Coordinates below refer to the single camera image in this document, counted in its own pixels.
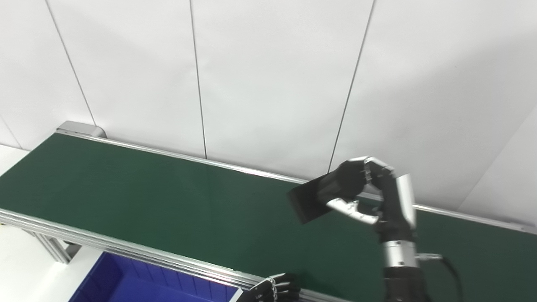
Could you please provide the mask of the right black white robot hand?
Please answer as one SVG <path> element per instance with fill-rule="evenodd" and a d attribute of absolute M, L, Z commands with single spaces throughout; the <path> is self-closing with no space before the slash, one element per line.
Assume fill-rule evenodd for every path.
<path fill-rule="evenodd" d="M 366 185 L 372 184 L 381 192 L 381 205 L 375 214 L 360 212 L 356 197 Z M 379 241 L 415 242 L 414 222 L 405 216 L 412 209 L 401 202 L 399 184 L 394 170 L 375 157 L 355 157 L 341 163 L 321 180 L 317 197 L 328 208 L 356 221 L 373 225 Z"/>

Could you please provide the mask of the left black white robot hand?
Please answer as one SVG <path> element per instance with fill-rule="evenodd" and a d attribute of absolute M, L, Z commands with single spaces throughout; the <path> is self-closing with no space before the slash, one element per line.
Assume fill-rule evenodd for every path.
<path fill-rule="evenodd" d="M 297 302 L 301 287 L 298 276 L 280 273 L 263 279 L 250 289 L 242 292 L 238 302 Z"/>

